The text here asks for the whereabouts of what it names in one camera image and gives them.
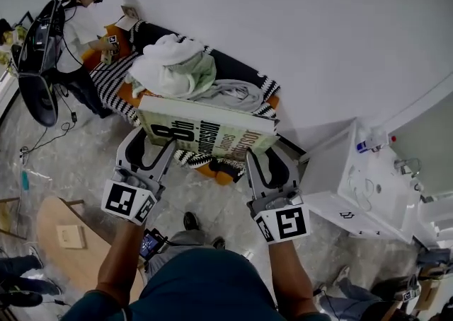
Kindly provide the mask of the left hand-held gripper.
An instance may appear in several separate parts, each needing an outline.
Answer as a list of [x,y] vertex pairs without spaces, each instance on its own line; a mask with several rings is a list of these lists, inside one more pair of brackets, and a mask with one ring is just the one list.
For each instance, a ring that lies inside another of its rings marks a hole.
[[160,201],[165,187],[160,183],[176,152],[176,139],[166,142],[154,161],[154,180],[146,173],[142,158],[147,137],[142,127],[133,129],[118,146],[114,174],[105,182],[101,210],[134,223],[144,224]]

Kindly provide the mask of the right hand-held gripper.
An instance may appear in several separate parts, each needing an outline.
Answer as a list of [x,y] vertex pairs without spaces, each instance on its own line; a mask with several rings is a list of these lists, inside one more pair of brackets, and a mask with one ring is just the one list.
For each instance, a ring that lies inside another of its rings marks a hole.
[[247,206],[267,244],[295,240],[311,233],[309,210],[298,191],[300,179],[297,165],[281,148],[273,146],[273,151],[276,158],[275,184],[280,189],[292,191],[268,197],[269,187],[258,157],[250,148],[246,151],[246,174],[254,198]]

